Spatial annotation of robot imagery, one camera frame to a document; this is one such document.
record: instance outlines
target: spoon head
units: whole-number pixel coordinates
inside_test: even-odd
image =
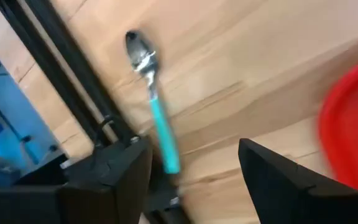
[[[137,30],[130,30],[125,35],[127,54],[132,68],[142,76],[156,74],[158,61],[152,44]]]

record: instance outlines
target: black cable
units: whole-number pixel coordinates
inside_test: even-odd
[[[103,145],[100,144],[100,135],[103,133],[103,128],[105,125],[114,122],[114,118],[116,118],[116,116],[108,116],[98,125],[96,129],[96,134],[94,135],[94,138],[92,140],[92,142],[94,142],[94,145],[91,155],[92,156],[91,169],[93,169],[96,165],[96,160],[98,158],[98,151],[103,148]]]

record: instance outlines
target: plywood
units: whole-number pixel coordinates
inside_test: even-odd
[[[123,37],[141,28],[157,45],[183,203],[196,223],[259,222],[239,169],[239,138],[333,176],[316,119],[329,89],[358,63],[358,0],[52,2],[128,120],[155,140],[145,82],[131,71]],[[67,152],[89,153],[89,139],[1,15],[0,24],[2,63]]]

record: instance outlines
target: black rod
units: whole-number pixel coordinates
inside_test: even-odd
[[[135,132],[125,122],[117,105],[111,99],[106,88],[100,82],[84,53],[71,36],[60,16],[49,0],[25,0],[31,11],[44,27],[46,33],[63,55],[75,76],[83,85],[89,97],[94,101],[104,118],[112,118],[111,129],[125,145],[131,143]]]
[[[16,1],[0,0],[0,11],[21,41],[23,41],[23,44],[27,47],[27,50],[29,50],[34,57],[51,84],[58,91],[85,133],[94,140],[98,122],[95,120],[84,100],[75,90],[73,84],[37,32],[33,23],[31,23],[30,19],[26,16],[23,8],[21,8],[20,4]],[[104,133],[100,135],[99,140],[100,142],[94,142],[94,144],[101,143],[103,146],[111,144]]]

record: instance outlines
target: screw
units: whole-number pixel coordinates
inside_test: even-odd
[[[171,201],[169,201],[170,205],[177,205],[179,204],[179,197],[174,197],[173,199],[171,199]]]
[[[139,141],[140,137],[135,136],[131,138],[131,144],[135,144],[137,141]]]

